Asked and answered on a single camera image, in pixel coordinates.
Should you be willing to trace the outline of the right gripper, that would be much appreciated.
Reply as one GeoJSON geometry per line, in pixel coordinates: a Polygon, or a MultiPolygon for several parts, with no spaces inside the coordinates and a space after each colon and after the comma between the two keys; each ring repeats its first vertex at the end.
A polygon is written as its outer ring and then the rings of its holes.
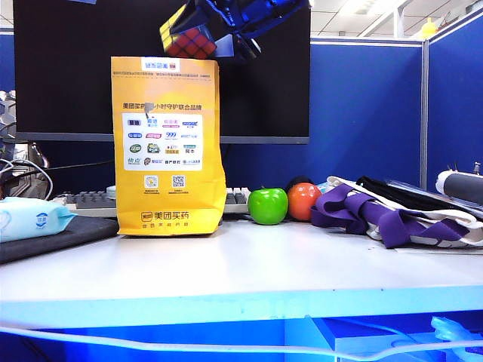
{"type": "Polygon", "coordinates": [[[214,56],[221,60],[250,61],[261,55],[260,46],[252,38],[271,30],[299,10],[310,8],[311,5],[311,1],[301,0],[189,0],[174,23],[174,31],[184,32],[205,25],[210,16],[216,14],[232,34],[215,41],[214,56]]]}

